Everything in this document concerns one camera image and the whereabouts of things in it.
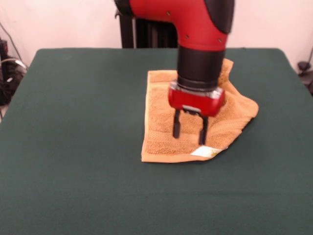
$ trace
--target white tag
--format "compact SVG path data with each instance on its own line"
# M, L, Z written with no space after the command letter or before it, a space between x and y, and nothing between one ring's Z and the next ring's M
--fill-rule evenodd
M222 151L223 151L222 149L211 148L208 146L201 146L197 148L191 155L200 156L204 158L214 158L216 155L218 155Z

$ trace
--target white wall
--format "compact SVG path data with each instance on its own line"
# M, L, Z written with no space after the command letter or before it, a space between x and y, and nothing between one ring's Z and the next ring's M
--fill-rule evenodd
M237 0L229 47L276 47L297 68L313 47L313 0Z
M312 10L313 0L236 0L228 46L278 47L296 68L313 46ZM44 47L121 47L114 13L113 0L1 0L0 4L0 21L28 64Z
M121 47L113 0L0 0L0 21L23 60L55 47Z

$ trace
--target table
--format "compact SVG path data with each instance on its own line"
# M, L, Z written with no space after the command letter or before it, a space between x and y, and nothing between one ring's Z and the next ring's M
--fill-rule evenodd
M226 57L257 118L212 161L144 164L147 71L177 51L38 51L0 125L0 234L313 234L312 97L282 51Z

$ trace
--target towel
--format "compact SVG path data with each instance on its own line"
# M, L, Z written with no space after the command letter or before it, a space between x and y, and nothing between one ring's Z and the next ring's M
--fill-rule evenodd
M168 89L177 78L175 70L148 72L145 135L141 161L150 163L181 163L207 161L226 150L242 133L244 127L257 116L258 104L241 95L229 81L233 62L224 59L219 87L225 90L225 101L215 117L209 117L205 146L199 146L202 119L180 115L180 138L173 138L175 109L168 103Z

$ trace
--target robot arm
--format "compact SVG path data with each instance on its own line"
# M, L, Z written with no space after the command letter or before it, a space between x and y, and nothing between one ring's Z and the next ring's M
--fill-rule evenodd
M215 116L224 100L218 88L234 0L115 0L123 15L173 23L179 38L178 78L169 88L176 109L173 135L179 137L179 112L203 119L199 144L205 144L207 118Z

